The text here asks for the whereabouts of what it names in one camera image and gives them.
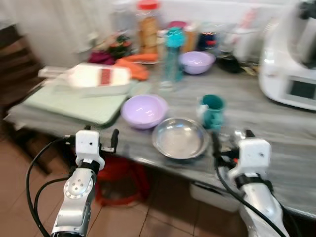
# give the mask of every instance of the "teal cup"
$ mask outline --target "teal cup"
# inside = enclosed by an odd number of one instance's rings
[[[218,95],[204,95],[198,99],[197,116],[206,129],[219,131],[224,122],[225,101]]]

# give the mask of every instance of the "green cutting board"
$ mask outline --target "green cutting board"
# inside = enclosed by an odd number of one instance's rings
[[[87,97],[61,85],[46,85],[24,105],[104,126],[119,113],[128,95]]]

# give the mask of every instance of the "kitchen counter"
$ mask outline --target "kitchen counter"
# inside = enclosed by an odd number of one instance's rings
[[[158,73],[151,82],[158,91]],[[217,94],[227,102],[226,125],[250,128],[256,136],[271,143],[269,178],[276,198],[292,211],[316,219],[316,115],[276,104],[261,92],[256,78],[231,75],[213,68],[209,73],[185,76],[176,92],[164,98],[170,106],[169,116],[197,119],[197,97]],[[7,120],[62,136],[83,129],[84,122],[37,110],[20,104],[11,109]],[[222,188],[213,167],[211,147],[203,157],[186,163],[161,155],[152,145],[151,130],[137,131],[119,117],[117,122],[101,130],[101,142],[110,145],[114,128],[118,128],[117,153],[146,165],[161,168],[190,180]]]

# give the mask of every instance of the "lavender plastic bowl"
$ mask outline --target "lavender plastic bowl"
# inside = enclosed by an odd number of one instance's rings
[[[125,102],[122,117],[132,127],[148,129],[157,126],[168,111],[167,102],[157,95],[137,95]]]
[[[192,51],[180,56],[180,63],[188,74],[196,75],[206,72],[215,62],[215,56],[207,52]]]

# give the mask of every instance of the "red plastic stool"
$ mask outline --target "red plastic stool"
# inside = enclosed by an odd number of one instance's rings
[[[100,189],[100,181],[115,181],[126,176],[133,178],[138,192],[130,197],[111,200],[104,198]],[[96,196],[95,200],[101,206],[105,205],[126,205],[135,200],[145,200],[149,195],[150,185],[142,165],[129,161],[123,157],[107,156],[105,160],[105,167],[99,171],[97,175],[97,182],[95,184]]]

